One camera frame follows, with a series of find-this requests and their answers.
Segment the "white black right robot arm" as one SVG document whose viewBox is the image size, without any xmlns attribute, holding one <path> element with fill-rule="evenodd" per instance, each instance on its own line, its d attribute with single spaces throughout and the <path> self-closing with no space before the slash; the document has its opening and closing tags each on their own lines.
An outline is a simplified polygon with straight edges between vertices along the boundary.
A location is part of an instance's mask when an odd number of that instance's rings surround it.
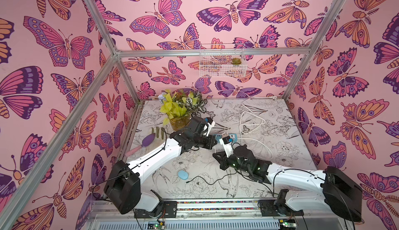
<svg viewBox="0 0 399 230">
<path fill-rule="evenodd" d="M 333 213 L 353 223 L 362 220 L 362 188 L 335 167 L 325 170 L 290 168 L 256 158 L 246 145 L 213 154 L 220 169 L 235 169 L 252 182 L 271 185 L 280 214 L 300 211 Z"/>
</svg>

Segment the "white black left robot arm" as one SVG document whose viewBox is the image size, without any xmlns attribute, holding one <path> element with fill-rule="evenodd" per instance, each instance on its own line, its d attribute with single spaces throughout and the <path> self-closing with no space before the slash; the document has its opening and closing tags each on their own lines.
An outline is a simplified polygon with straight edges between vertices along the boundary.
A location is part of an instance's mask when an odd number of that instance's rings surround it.
<svg viewBox="0 0 399 230">
<path fill-rule="evenodd" d="M 104 188 L 105 195 L 120 214 L 133 210 L 144 210 L 153 217 L 158 216 L 164 207 L 164 200 L 151 190 L 141 188 L 144 181 L 157 169 L 182 153 L 195 148 L 211 150 L 217 145 L 212 134 L 195 133 L 190 130 L 175 131 L 149 157 L 129 163 L 118 161 L 112 168 Z"/>
</svg>

